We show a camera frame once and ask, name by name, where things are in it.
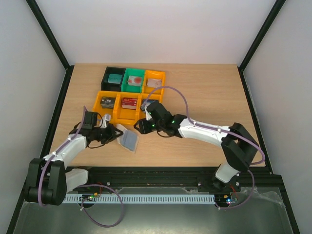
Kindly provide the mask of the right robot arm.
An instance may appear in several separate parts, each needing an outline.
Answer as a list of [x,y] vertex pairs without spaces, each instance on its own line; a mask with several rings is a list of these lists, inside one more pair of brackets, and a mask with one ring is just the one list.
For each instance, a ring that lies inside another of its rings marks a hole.
[[258,144],[240,123],[217,126],[196,122],[186,115],[172,115],[158,102],[145,107],[146,117],[138,120],[134,128],[141,134],[164,132],[167,137],[192,138],[220,147],[226,158],[215,172],[213,187],[225,190],[230,180],[240,172],[249,170]]

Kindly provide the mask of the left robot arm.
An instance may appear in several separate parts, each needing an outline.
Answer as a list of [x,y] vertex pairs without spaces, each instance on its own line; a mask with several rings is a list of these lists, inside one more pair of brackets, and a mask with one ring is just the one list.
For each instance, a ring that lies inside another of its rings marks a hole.
[[29,163],[24,199],[40,206],[60,205],[68,192],[84,185],[88,180],[86,169],[66,168],[90,143],[97,141],[104,146],[123,132],[110,123],[111,116],[97,112],[83,111],[82,120],[74,126],[67,139],[52,153],[43,158],[34,158]]

